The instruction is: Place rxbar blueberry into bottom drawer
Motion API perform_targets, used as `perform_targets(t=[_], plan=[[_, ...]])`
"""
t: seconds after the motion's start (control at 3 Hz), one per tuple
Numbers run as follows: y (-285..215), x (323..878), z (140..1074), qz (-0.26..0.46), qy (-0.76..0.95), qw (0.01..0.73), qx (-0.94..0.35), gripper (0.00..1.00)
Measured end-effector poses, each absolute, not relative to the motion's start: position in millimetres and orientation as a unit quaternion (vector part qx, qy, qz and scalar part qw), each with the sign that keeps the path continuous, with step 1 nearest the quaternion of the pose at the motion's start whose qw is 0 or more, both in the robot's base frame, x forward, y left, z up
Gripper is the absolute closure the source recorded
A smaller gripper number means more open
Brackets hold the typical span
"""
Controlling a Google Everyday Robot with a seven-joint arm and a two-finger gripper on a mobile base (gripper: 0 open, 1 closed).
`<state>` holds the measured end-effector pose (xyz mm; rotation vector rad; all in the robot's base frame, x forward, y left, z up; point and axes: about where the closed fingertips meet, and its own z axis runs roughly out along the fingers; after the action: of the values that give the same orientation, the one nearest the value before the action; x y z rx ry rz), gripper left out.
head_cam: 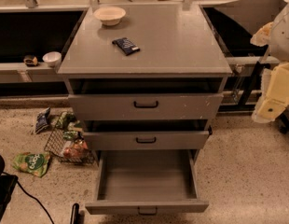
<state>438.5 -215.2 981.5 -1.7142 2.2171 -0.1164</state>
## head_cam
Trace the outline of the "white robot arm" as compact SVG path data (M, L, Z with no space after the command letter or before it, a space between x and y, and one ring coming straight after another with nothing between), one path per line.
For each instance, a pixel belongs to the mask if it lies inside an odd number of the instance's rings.
M258 47L268 45L266 55L280 63L272 70L265 69L261 91L252 119L258 123L274 121L289 106L289 2L274 21L261 27L250 39Z

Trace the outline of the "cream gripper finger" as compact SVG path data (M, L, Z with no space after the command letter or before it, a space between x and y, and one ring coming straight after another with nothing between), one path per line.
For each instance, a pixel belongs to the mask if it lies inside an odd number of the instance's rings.
M261 119L275 120L289 106L289 62L280 63L270 73L266 91L256 115Z

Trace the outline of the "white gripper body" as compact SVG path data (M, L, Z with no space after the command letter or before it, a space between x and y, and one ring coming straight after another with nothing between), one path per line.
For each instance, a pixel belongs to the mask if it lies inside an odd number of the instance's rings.
M250 43L258 46L263 47L266 46L270 39L270 32L272 28L273 22L269 22L262 26L250 39Z

